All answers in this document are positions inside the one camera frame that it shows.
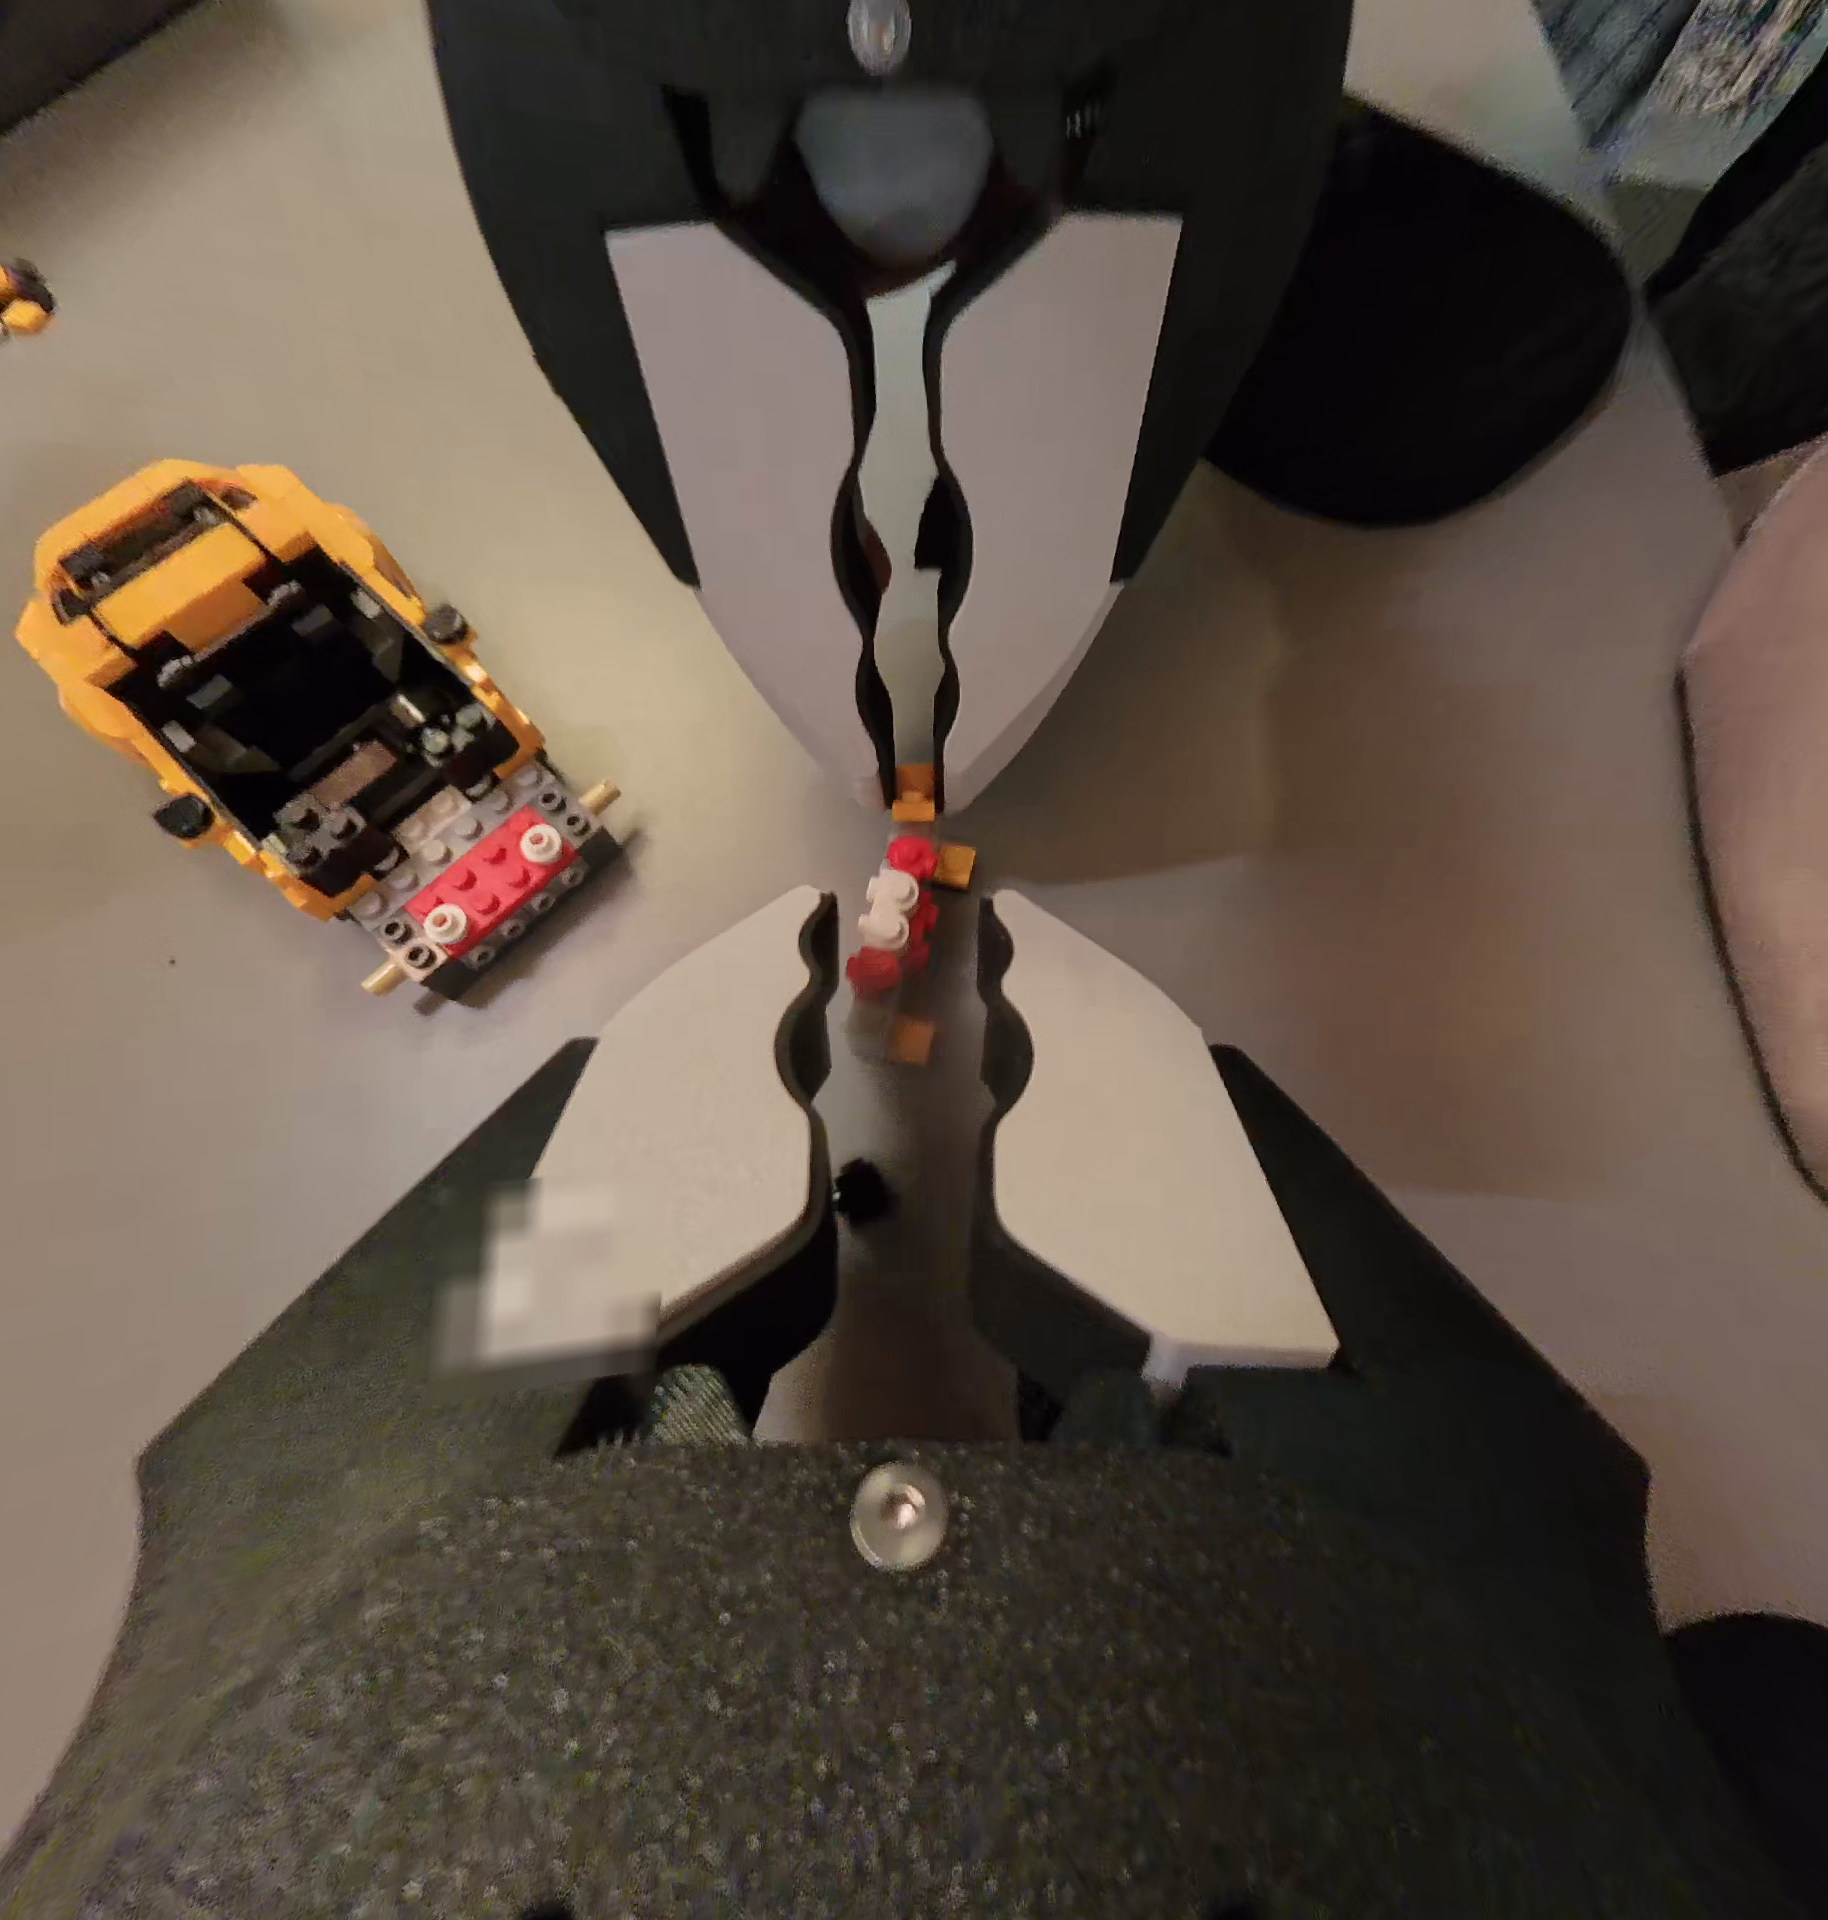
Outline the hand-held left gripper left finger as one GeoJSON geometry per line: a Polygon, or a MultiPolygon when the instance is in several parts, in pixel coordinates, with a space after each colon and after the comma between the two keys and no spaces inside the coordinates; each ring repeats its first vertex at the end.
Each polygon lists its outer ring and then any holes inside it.
{"type": "Polygon", "coordinates": [[[534,1170],[534,1359],[765,1398],[834,1306],[839,903],[794,887],[640,988],[534,1170]]]}

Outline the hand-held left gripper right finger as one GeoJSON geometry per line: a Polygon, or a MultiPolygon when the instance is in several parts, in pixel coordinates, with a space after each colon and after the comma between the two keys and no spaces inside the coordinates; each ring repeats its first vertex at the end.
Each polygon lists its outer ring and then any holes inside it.
{"type": "Polygon", "coordinates": [[[972,1327],[1031,1387],[1324,1371],[1338,1328],[1201,1026],[1017,889],[981,903],[972,1327]]]}

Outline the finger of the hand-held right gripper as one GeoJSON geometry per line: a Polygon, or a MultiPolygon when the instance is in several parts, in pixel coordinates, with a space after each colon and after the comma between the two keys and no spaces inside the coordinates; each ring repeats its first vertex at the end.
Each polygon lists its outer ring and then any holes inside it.
{"type": "Polygon", "coordinates": [[[834,569],[857,457],[848,345],[711,223],[620,229],[607,253],[700,607],[798,745],[874,809],[863,639],[834,569]]]}
{"type": "Polygon", "coordinates": [[[932,720],[947,814],[1028,745],[1118,599],[1180,245],[1172,213],[1065,208],[951,252],[925,334],[936,476],[963,537],[932,720]]]}

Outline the red white lego assembly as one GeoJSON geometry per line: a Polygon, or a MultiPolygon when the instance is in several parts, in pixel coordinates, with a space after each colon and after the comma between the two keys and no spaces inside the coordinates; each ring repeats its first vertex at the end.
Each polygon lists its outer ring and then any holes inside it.
{"type": "Polygon", "coordinates": [[[938,767],[932,762],[901,765],[890,839],[863,887],[854,948],[846,960],[848,1038],[863,1060],[886,1063],[881,1045],[897,1015],[936,1021],[942,1035],[938,962],[951,934],[966,922],[963,899],[970,899],[972,879],[978,850],[947,839],[942,825],[938,767]]]}

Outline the yellow lego car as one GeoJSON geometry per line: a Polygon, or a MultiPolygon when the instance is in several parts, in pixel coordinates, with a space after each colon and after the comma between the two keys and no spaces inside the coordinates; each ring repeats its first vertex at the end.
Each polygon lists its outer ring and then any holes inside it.
{"type": "Polygon", "coordinates": [[[154,823],[403,985],[464,1003],[620,864],[477,629],[283,466],[161,458],[50,523],[17,641],[157,785],[154,823]]]}

